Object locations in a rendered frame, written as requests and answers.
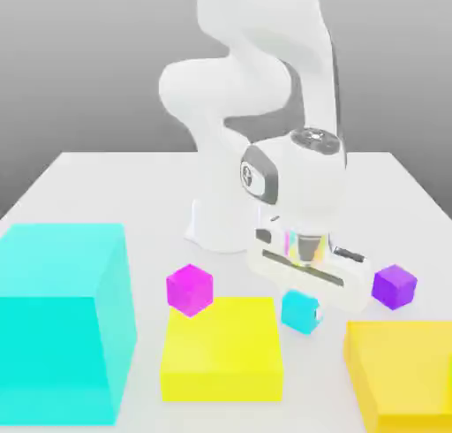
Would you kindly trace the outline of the small cyan cube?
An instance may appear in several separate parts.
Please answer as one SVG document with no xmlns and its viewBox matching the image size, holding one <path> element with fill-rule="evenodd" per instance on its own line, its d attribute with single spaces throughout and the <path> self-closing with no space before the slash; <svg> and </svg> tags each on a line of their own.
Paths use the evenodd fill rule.
<svg viewBox="0 0 452 433">
<path fill-rule="evenodd" d="M 310 335 L 321 322 L 319 307 L 317 299 L 296 290 L 289 290 L 282 297 L 282 324 L 304 335 Z"/>
</svg>

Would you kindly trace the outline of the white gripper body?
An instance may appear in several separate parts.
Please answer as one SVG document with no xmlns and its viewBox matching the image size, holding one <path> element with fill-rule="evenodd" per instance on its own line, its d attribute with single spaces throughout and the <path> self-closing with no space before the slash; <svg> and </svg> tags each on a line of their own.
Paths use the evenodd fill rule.
<svg viewBox="0 0 452 433">
<path fill-rule="evenodd" d="M 373 271 L 363 255 L 336 247 L 321 262 L 300 266 L 272 249 L 252 247 L 248 252 L 251 270 L 274 282 L 284 291 L 297 290 L 351 313 L 362 311 L 372 295 Z"/>
</svg>

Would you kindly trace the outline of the small magenta cube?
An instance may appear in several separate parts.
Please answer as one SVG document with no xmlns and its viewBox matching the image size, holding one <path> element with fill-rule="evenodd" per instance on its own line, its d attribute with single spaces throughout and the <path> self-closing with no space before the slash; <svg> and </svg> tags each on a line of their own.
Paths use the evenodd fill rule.
<svg viewBox="0 0 452 433">
<path fill-rule="evenodd" d="M 167 302 L 182 314 L 193 317 L 213 302 L 213 283 L 210 273 L 188 264 L 167 276 Z"/>
</svg>

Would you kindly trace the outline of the large orange box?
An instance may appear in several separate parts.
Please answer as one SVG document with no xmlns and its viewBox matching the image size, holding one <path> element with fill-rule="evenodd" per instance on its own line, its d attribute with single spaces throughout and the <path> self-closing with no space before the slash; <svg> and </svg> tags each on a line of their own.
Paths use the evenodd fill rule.
<svg viewBox="0 0 452 433">
<path fill-rule="evenodd" d="M 452 321 L 350 321 L 343 357 L 366 433 L 452 433 Z"/>
</svg>

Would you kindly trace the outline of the small purple cube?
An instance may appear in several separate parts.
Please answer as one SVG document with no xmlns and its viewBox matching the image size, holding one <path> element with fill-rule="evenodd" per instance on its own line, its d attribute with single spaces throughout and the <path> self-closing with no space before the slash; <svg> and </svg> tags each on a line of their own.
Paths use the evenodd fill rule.
<svg viewBox="0 0 452 433">
<path fill-rule="evenodd" d="M 413 301 L 418 279 L 409 271 L 393 264 L 374 275 L 372 296 L 391 310 Z"/>
</svg>

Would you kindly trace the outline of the large cyan box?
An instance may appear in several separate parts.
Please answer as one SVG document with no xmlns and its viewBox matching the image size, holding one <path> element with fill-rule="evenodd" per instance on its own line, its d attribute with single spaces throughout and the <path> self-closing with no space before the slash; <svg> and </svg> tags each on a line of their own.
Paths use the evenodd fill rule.
<svg viewBox="0 0 452 433">
<path fill-rule="evenodd" d="M 121 224 L 0 237 L 0 426 L 114 424 L 136 340 Z"/>
</svg>

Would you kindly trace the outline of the large yellow box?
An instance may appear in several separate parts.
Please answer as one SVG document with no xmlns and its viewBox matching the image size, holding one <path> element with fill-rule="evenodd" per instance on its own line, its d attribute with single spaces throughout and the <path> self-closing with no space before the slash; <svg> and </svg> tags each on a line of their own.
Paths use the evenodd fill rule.
<svg viewBox="0 0 452 433">
<path fill-rule="evenodd" d="M 166 402 L 279 402 L 283 358 L 274 301 L 217 297 L 193 317 L 172 308 L 160 366 Z"/>
</svg>

